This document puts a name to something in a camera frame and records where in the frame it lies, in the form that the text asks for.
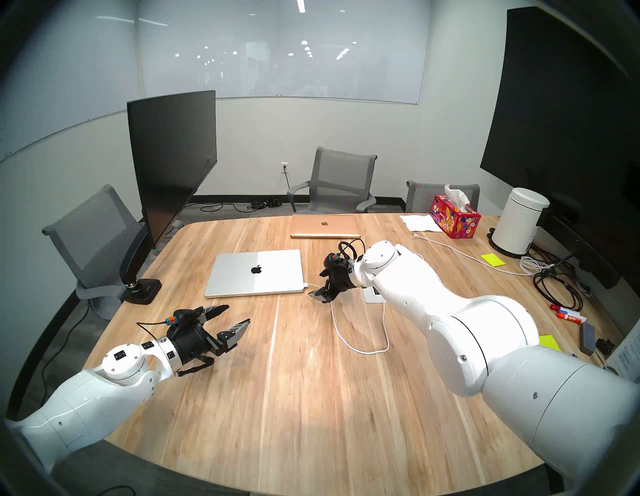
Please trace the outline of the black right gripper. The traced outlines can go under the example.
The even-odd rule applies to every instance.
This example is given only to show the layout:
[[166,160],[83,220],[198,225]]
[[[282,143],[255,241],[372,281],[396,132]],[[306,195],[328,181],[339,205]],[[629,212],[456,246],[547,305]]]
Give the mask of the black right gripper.
[[353,266],[335,266],[323,269],[319,274],[324,278],[323,289],[312,290],[308,295],[315,301],[331,303],[340,293],[359,286],[351,280],[352,274]]

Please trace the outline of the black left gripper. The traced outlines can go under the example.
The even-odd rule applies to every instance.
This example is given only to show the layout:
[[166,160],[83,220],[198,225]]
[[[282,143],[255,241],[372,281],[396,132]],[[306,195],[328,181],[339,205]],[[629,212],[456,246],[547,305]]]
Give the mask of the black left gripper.
[[200,307],[198,322],[179,331],[178,323],[169,326],[166,337],[176,350],[182,366],[187,366],[193,360],[201,362],[200,366],[212,366],[215,359],[207,353],[219,357],[233,350],[250,325],[250,319],[238,322],[226,331],[221,331],[216,338],[209,335],[202,326],[207,321],[218,317],[229,309],[228,305],[213,305]]

